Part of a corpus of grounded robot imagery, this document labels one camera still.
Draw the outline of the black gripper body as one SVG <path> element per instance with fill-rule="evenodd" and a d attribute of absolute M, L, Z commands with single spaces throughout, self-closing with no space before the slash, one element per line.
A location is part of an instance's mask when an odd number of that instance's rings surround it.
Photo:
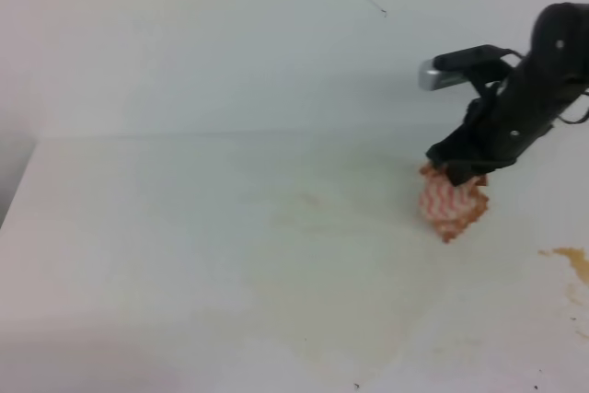
<path fill-rule="evenodd" d="M 447 172 L 492 172 L 513 165 L 588 88 L 586 63 L 549 63 L 527 55 L 461 73 L 477 90 L 461 124 L 426 156 Z"/>

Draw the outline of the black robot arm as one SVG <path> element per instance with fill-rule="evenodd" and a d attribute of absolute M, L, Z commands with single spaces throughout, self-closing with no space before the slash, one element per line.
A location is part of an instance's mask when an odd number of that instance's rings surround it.
<path fill-rule="evenodd" d="M 478 95 L 460 126 L 426 153 L 432 166 L 460 186 L 513 165 L 554 121 L 588 92 L 588 6 L 547 6 L 517 65 L 512 50 L 480 45 L 425 62 L 420 85 L 435 91 L 469 83 Z"/>

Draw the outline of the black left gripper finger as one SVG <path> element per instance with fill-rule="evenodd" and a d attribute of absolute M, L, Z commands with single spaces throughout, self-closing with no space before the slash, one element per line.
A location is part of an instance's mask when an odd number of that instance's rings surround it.
<path fill-rule="evenodd" d="M 452 161 L 446 164 L 446 176 L 454 187 L 458 187 L 472 179 L 479 179 L 483 173 L 472 162 Z"/>

